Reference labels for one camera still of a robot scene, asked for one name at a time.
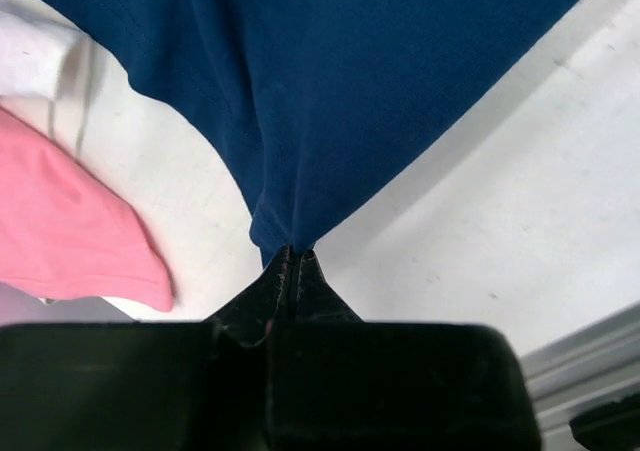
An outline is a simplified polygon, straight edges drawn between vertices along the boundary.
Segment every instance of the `pink cloth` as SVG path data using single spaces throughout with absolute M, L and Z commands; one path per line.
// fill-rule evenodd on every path
M 39 298 L 173 306 L 169 273 L 133 209 L 2 110 L 0 282 Z

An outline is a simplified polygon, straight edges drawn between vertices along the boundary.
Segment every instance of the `blue fabric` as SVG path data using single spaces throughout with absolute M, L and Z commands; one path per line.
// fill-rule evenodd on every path
M 44 1 L 206 136 L 268 260 L 367 201 L 577 0 Z

